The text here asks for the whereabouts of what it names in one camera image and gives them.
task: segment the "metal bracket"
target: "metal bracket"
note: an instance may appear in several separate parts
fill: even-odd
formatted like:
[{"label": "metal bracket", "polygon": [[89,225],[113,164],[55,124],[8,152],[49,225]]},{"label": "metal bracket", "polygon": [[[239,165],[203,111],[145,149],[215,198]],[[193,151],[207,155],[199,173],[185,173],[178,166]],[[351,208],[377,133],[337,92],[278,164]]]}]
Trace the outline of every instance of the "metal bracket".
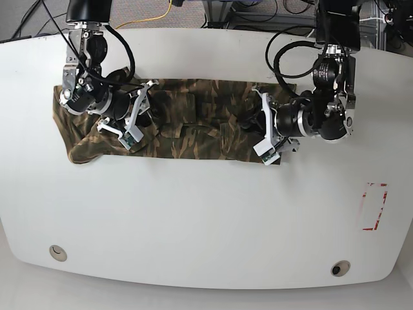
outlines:
[{"label": "metal bracket", "polygon": [[150,109],[149,99],[148,99],[148,90],[154,86],[158,85],[159,81],[154,79],[149,81],[148,83],[143,83],[142,89],[139,89],[136,94],[137,98],[134,103],[134,107],[132,109],[132,113],[130,114],[129,118],[125,118],[125,133],[121,132],[118,129],[115,129],[108,124],[110,123],[110,118],[101,119],[97,124],[97,131],[101,132],[102,129],[110,131],[114,134],[118,135],[118,140],[122,143],[126,150],[130,150],[130,148],[139,143],[143,138],[143,133],[141,130],[136,126],[136,118],[138,115],[142,115],[146,111]]},{"label": "metal bracket", "polygon": [[274,131],[274,119],[270,108],[270,96],[268,92],[260,93],[256,87],[252,90],[259,94],[262,101],[262,111],[265,114],[265,138],[254,146],[257,155],[263,160],[265,165],[271,165],[276,160],[280,159],[280,155],[276,151],[275,145],[279,143],[279,138]]},{"label": "metal bracket", "polygon": [[354,82],[356,79],[356,59],[352,56],[348,57],[348,72],[345,81],[345,120],[344,126],[347,134],[353,132],[354,114],[356,111],[356,95],[354,94]]},{"label": "metal bracket", "polygon": [[[98,74],[101,73],[102,68],[100,64],[93,65],[93,68],[91,67],[93,59],[88,51],[88,44],[94,36],[101,35],[103,35],[103,33],[99,31],[99,24],[96,23],[75,23],[75,29],[70,30],[68,35],[68,39],[78,55],[86,56],[85,65]],[[92,79],[88,77],[88,73],[83,72],[79,74],[81,69],[82,66],[76,53],[73,52],[72,47],[68,46],[66,48],[66,64],[63,68],[60,105],[74,115],[81,115],[83,113],[83,111],[74,111],[67,104],[69,100],[76,100],[79,97],[79,94],[76,94],[76,89],[82,88],[85,93],[91,92],[94,89]]]},{"label": "metal bracket", "polygon": [[277,119],[277,110],[271,107],[271,97],[268,92],[262,94],[256,87],[253,87],[252,90],[257,92],[259,97],[261,97],[261,110],[265,114],[265,138],[254,146],[254,150],[263,160],[263,163],[268,166],[280,159],[281,155],[279,153],[288,151],[296,152],[299,148],[299,142],[297,139],[290,138],[284,141],[285,138],[278,134],[274,126]]}]

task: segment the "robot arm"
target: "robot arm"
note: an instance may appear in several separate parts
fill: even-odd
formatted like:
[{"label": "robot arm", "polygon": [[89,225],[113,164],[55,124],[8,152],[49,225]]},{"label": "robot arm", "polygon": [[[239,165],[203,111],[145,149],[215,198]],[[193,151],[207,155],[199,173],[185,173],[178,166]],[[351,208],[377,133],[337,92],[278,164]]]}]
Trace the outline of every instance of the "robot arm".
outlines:
[{"label": "robot arm", "polygon": [[[254,149],[265,164],[276,161],[280,152],[297,150],[299,142],[294,138],[320,136],[333,142],[352,134],[356,60],[350,53],[360,49],[359,5],[363,1],[319,0],[316,42],[324,49],[308,72],[315,85],[313,91],[298,95],[289,89],[283,77],[290,76],[279,72],[279,59],[294,47],[314,47],[314,44],[298,41],[277,54],[271,69],[293,100],[287,105],[278,105],[268,94],[256,90],[262,99],[261,111],[245,119],[239,118],[245,130],[258,128],[264,137]],[[117,134],[119,141],[130,149],[143,137],[136,119],[148,114],[152,120],[147,91],[157,81],[135,85],[131,92],[120,89],[121,85],[131,85],[135,62],[126,41],[108,25],[111,5],[112,0],[70,0],[66,21],[74,25],[74,29],[69,33],[71,46],[68,46],[63,70],[61,105],[73,114],[101,115],[99,131]],[[108,49],[100,31],[102,26],[124,44],[131,62],[129,74],[117,70],[106,78],[101,76],[101,63]]]},{"label": "robot arm", "polygon": [[319,1],[316,44],[324,46],[324,49],[310,71],[315,86],[313,91],[296,94],[283,78],[300,78],[306,74],[286,76],[279,71],[279,60],[285,52],[299,46],[314,48],[311,42],[288,44],[277,53],[274,67],[268,65],[279,84],[291,95],[291,102],[279,105],[268,94],[260,93],[261,111],[253,111],[252,115],[240,119],[245,130],[254,130],[264,137],[254,150],[266,165],[275,162],[281,152],[297,151],[299,142],[295,138],[318,136],[333,143],[352,134],[356,108],[356,60],[350,53],[360,50],[361,2]]},{"label": "robot arm", "polygon": [[[122,145],[130,149],[143,138],[136,119],[143,114],[152,119],[147,91],[157,81],[135,85],[130,92],[120,89],[121,85],[131,85],[135,60],[126,41],[108,25],[111,5],[112,0],[70,0],[66,22],[74,29],[69,32],[71,46],[66,53],[60,104],[75,115],[101,115],[98,131],[117,134]],[[116,70],[106,78],[101,76],[101,63],[108,51],[102,26],[124,44],[131,62],[128,74]]]}]

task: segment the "camouflage fabric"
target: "camouflage fabric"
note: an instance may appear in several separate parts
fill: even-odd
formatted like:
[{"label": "camouflage fabric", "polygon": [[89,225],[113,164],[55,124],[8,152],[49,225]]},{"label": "camouflage fabric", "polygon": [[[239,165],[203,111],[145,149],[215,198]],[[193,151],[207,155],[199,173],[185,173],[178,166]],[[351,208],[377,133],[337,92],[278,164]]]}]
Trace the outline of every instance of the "camouflage fabric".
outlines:
[{"label": "camouflage fabric", "polygon": [[[134,80],[146,83],[148,80]],[[161,79],[149,91],[151,104],[165,111],[163,124],[141,127],[144,138],[126,150],[117,136],[97,131],[98,115],[75,116],[59,104],[61,87],[54,89],[54,120],[72,163],[88,163],[100,155],[186,158],[195,160],[239,160],[262,163],[253,146],[262,140],[237,124],[237,115],[261,104],[252,92],[259,86],[280,103],[290,98],[279,85],[205,79]]]}]

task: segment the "black cable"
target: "black cable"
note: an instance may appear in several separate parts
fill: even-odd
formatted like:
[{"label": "black cable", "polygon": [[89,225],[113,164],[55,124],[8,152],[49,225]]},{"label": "black cable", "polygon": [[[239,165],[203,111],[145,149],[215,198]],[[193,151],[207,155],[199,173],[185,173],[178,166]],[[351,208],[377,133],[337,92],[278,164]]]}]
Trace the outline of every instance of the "black cable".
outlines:
[{"label": "black cable", "polygon": [[282,146],[288,141],[288,139],[290,139],[290,136],[291,136],[291,134],[290,134],[288,137],[285,137],[285,138],[283,139],[283,141],[279,142],[279,143],[275,146],[276,150],[278,150],[280,147],[282,147]]},{"label": "black cable", "polygon": [[373,1],[374,1],[374,3],[377,5],[377,7],[379,8],[380,12],[383,13],[383,15],[386,15],[386,13],[384,13],[384,12],[382,11],[382,9],[380,8],[380,4],[377,2],[377,0],[373,0]]},{"label": "black cable", "polygon": [[[313,64],[313,66],[312,66],[312,68],[311,68],[310,70],[307,70],[306,72],[304,72],[304,73],[302,73],[302,74],[295,75],[295,76],[291,76],[291,75],[288,75],[288,74],[282,74],[282,73],[279,71],[279,67],[278,67],[278,66],[277,66],[278,68],[272,67],[272,66],[270,65],[269,60],[268,60],[268,51],[270,50],[270,46],[271,46],[272,42],[273,42],[280,34],[283,34],[283,33],[285,33],[286,31],[289,31],[289,30],[292,30],[292,29],[295,29],[295,28],[304,28],[304,27],[310,28],[310,27],[313,27],[313,26],[292,26],[292,27],[289,27],[289,28],[287,28],[287,29],[284,29],[284,30],[278,32],[274,37],[272,37],[272,39],[271,39],[270,42],[268,43],[267,48],[266,48],[266,50],[265,50],[265,61],[267,62],[267,66],[269,67],[269,69],[270,69],[271,71],[273,71],[273,73],[274,73],[277,77],[289,78],[289,79],[302,78],[302,77],[304,77],[304,76],[309,75],[313,70],[315,70],[316,68],[318,68],[318,67],[320,66],[321,62],[323,61],[323,59],[324,59],[324,57],[325,57],[325,55],[326,55],[326,53],[327,53],[327,48],[328,48],[328,44],[329,44],[329,41],[330,41],[330,40],[329,40],[330,32],[329,32],[329,29],[328,29],[327,16],[326,16],[326,12],[325,12],[325,7],[324,7],[324,2],[323,2],[323,1],[324,1],[324,0],[319,0],[320,15],[321,15],[321,17],[322,17],[323,28],[324,28],[324,31],[325,31],[325,43],[324,43],[323,51],[322,51],[322,53],[321,53],[321,57],[319,57],[319,58],[317,59],[317,61]],[[302,46],[310,47],[310,46],[309,46],[308,44],[306,44],[306,43],[303,43]]]},{"label": "black cable", "polygon": [[399,20],[398,23],[393,24],[393,25],[391,25],[387,22],[387,19],[388,19],[387,17],[388,16],[390,16],[389,19],[393,18],[393,14],[394,14],[393,10],[399,12],[399,11],[402,11],[402,10],[407,10],[407,8],[405,8],[404,5],[402,5],[399,1],[384,1],[384,4],[389,9],[388,14],[385,14],[385,22],[387,24],[385,30],[386,30],[386,32],[390,33],[393,38],[398,37],[399,40],[401,41],[401,43],[400,43],[401,45],[398,48],[396,48],[394,46],[393,46],[393,48],[395,48],[395,49],[403,48],[403,47],[405,47],[404,43],[406,43],[406,44],[410,45],[411,47],[413,47],[412,42],[405,38],[405,35],[409,35],[409,33],[407,33],[407,32],[411,32],[411,27],[409,28],[409,24],[411,23],[411,20],[409,20],[410,19],[409,15],[407,16],[407,18],[404,21]]},{"label": "black cable", "polygon": [[200,28],[204,28],[205,27],[205,25],[207,24],[207,17],[206,17],[207,15],[205,14],[205,22],[202,24],[202,26],[200,26]]},{"label": "black cable", "polygon": [[310,3],[306,3],[306,4],[307,4],[307,7],[306,7],[306,8],[302,9],[302,10],[299,11],[299,12],[293,12],[293,11],[291,11],[291,10],[288,8],[287,0],[283,0],[284,9],[285,9],[288,13],[294,14],[294,15],[299,15],[299,14],[302,14],[302,13],[307,12],[308,9],[311,7],[311,4],[310,4]]},{"label": "black cable", "polygon": [[387,44],[390,45],[390,47],[394,50],[400,50],[403,47],[403,43],[401,41],[399,42],[399,46],[394,46],[392,43],[390,43],[390,41],[387,41]]},{"label": "black cable", "polygon": [[[280,34],[285,34],[285,33],[287,33],[289,30],[293,30],[293,29],[297,29],[297,28],[316,29],[315,26],[301,26],[301,25],[291,26],[291,27],[288,27],[288,28],[286,28],[286,29],[284,29],[284,30],[279,31],[274,37],[272,37],[272,39],[270,40],[270,42],[268,42],[267,48],[266,48],[266,50],[265,50],[265,61],[266,61],[266,63],[267,63],[267,66],[269,67],[269,69],[270,69],[271,71],[273,71],[276,76],[281,76],[281,77],[283,77],[283,78],[302,78],[303,76],[307,76],[308,74],[310,74],[310,73],[313,71],[313,68],[311,68],[311,69],[309,70],[310,72],[307,71],[307,72],[305,72],[304,74],[300,74],[300,75],[298,75],[298,76],[292,76],[292,77],[291,77],[291,76],[285,76],[284,74],[281,74],[281,73],[279,72],[279,70],[276,70],[276,69],[270,64],[270,61],[268,60],[268,52],[269,52],[269,50],[270,50],[270,47],[271,47],[272,42],[273,42]],[[311,42],[309,42],[309,41],[305,41],[305,42],[307,42],[309,45],[312,45],[312,47],[315,48],[315,44],[314,44],[314,43],[311,43]]]},{"label": "black cable", "polygon": [[[26,13],[23,15],[23,17],[22,17],[21,20],[20,20],[20,25],[21,25],[21,24],[23,23],[23,21],[25,20],[27,14],[28,14],[31,10],[33,10],[33,8],[34,8],[35,5],[36,5],[36,2],[33,3],[32,6],[26,11]],[[20,28],[19,37],[21,37],[21,30],[22,30],[22,28],[23,28],[23,26]]]},{"label": "black cable", "polygon": [[[275,58],[274,58],[274,70],[273,72],[279,72],[279,60],[281,59],[281,57],[288,52],[289,50],[292,50],[293,48],[296,47],[310,47],[310,48],[316,48],[314,46],[313,42],[310,41],[296,41],[296,42],[291,42],[290,44],[285,45],[281,50],[279,50],[279,52],[276,54]],[[285,90],[288,95],[290,95],[290,97],[292,98],[296,98],[299,95],[296,94],[287,84],[287,82],[283,79],[282,76],[279,76],[276,74],[276,79],[279,83],[279,85],[283,88],[283,90]]]},{"label": "black cable", "polygon": [[130,71],[129,71],[129,75],[126,77],[126,82],[130,82],[134,76],[135,76],[135,69],[136,69],[136,64],[135,64],[135,57],[134,57],[134,53],[132,52],[132,50],[130,49],[129,44],[126,42],[125,39],[123,39],[123,37],[119,34],[119,32],[117,32],[116,30],[114,30],[111,26],[107,25],[105,26],[105,28],[111,33],[113,34],[116,39],[118,39],[122,45],[124,46],[126,53],[128,54],[129,57],[129,62],[130,62]]},{"label": "black cable", "polygon": [[259,4],[259,1],[254,1],[254,2],[252,2],[250,5],[246,5],[246,4],[244,4],[242,1],[238,1],[237,3],[238,3],[238,5],[241,5],[241,6],[244,7],[244,8],[251,8],[251,7],[253,7],[253,6],[258,5],[258,4]]},{"label": "black cable", "polygon": [[[254,26],[250,26],[250,25],[238,25],[238,26],[235,26],[234,28],[233,28],[233,30],[237,30],[237,28],[241,28],[241,27],[244,27],[244,28],[250,28],[250,29],[252,29],[252,30],[256,30],[256,31],[261,31],[261,32],[271,32],[271,33],[276,33],[276,32],[278,32],[279,30],[267,30],[267,29],[261,29],[261,28],[257,28],[257,27],[254,27]],[[311,31],[309,31],[309,32],[307,32],[306,34],[293,34],[292,32],[284,32],[285,34],[289,34],[289,35],[291,35],[291,36],[305,36],[305,37],[307,37],[310,33],[311,33]]]},{"label": "black cable", "polygon": [[70,29],[69,28],[64,28],[64,29],[62,29],[62,32],[65,31],[65,30],[70,30]]},{"label": "black cable", "polygon": [[252,19],[245,18],[245,17],[239,15],[237,12],[234,12],[234,11],[233,11],[232,13],[233,13],[235,16],[237,16],[237,17],[239,17],[239,18],[241,18],[241,19],[244,19],[244,20],[246,20],[246,21],[250,21],[250,22],[253,22],[253,23],[264,23],[265,21],[270,21],[271,19],[273,19],[273,18],[277,15],[277,13],[278,13],[278,3],[277,3],[277,0],[274,0],[274,2],[276,3],[276,12],[275,12],[274,15],[271,16],[270,18],[264,19],[264,20],[262,20],[262,21],[254,21],[254,20],[252,20]]},{"label": "black cable", "polygon": [[20,30],[23,28],[25,23],[28,21],[28,19],[32,16],[36,8],[39,6],[41,0],[36,0],[32,6],[28,9],[27,13],[25,14],[26,17],[23,16],[23,19],[20,23],[20,25],[17,27],[15,32],[13,33],[11,39],[14,39],[14,37],[20,32]]},{"label": "black cable", "polygon": [[294,102],[296,102],[296,103],[302,103],[303,105],[305,105],[305,106],[308,106],[309,104],[310,104],[310,102],[308,102],[308,101],[298,101],[298,100],[301,100],[301,99],[305,99],[305,100],[310,100],[310,101],[312,101],[314,98],[313,97],[308,97],[308,96],[302,96],[303,94],[301,94],[300,96],[298,96],[298,97],[295,97],[295,98],[291,98],[291,100],[290,100],[290,104],[291,103],[294,103]]},{"label": "black cable", "polygon": [[63,34],[62,30],[59,28],[59,25],[56,23],[56,21],[54,20],[52,14],[50,13],[49,9],[46,6],[45,0],[40,0],[40,2],[42,3],[42,5],[44,6],[47,15],[49,15],[49,17],[51,18],[53,24],[55,25],[55,27],[57,28],[57,30],[59,31],[61,37],[65,40],[66,44],[68,45],[68,47],[72,50],[72,52],[74,53],[74,55],[76,56],[77,60],[79,61],[79,64],[83,67],[83,70],[85,70],[85,72],[87,72],[91,78],[95,79],[96,81],[99,81],[101,83],[104,84],[109,84],[109,85],[119,85],[119,86],[126,86],[126,85],[130,85],[130,86],[137,86],[137,87],[142,87],[141,85],[138,84],[133,84],[133,83],[121,83],[121,82],[117,82],[117,81],[112,81],[110,79],[105,79],[104,77],[100,76],[97,72],[93,71],[93,70],[89,70],[89,68],[83,63],[83,61],[80,59],[79,57],[79,53],[77,52],[77,50],[75,49],[73,43],[70,41],[70,39],[67,39],[65,37],[65,35]]},{"label": "black cable", "polygon": [[309,1],[309,0],[300,0],[300,1],[301,1],[301,2],[304,2],[304,3],[308,4],[308,5],[316,5],[316,3],[313,2],[313,1]]},{"label": "black cable", "polygon": [[[58,17],[65,16],[66,14],[67,14],[67,13],[62,13],[62,14],[59,14],[59,15],[54,16],[53,18],[56,19],[56,18],[58,18]],[[47,24],[49,24],[50,21],[51,21],[51,19],[49,18],[48,21],[44,23],[44,25],[40,28],[40,30],[39,30],[38,33],[36,34],[37,36],[41,33],[41,31],[42,31],[43,29],[45,29],[45,26],[46,26]]]}]

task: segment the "circular hole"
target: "circular hole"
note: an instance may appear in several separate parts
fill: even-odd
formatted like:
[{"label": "circular hole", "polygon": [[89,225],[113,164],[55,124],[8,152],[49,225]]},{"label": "circular hole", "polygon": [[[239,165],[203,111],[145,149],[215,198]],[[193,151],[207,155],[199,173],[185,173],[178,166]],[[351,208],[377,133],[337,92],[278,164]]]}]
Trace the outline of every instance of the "circular hole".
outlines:
[{"label": "circular hole", "polygon": [[339,274],[340,270],[341,270],[341,268],[338,267],[338,266],[333,267],[333,270],[332,270],[333,275],[335,276],[335,275]]},{"label": "circular hole", "polygon": [[65,260],[67,260],[67,254],[66,254],[65,250],[63,250],[58,245],[52,245],[49,248],[49,253],[58,262],[64,262]]},{"label": "circular hole", "polygon": [[350,270],[350,263],[346,260],[338,262],[331,268],[331,274],[333,276],[344,276]]},{"label": "circular hole", "polygon": [[346,123],[347,123],[347,127],[351,127],[353,125],[353,119],[347,118]]}]

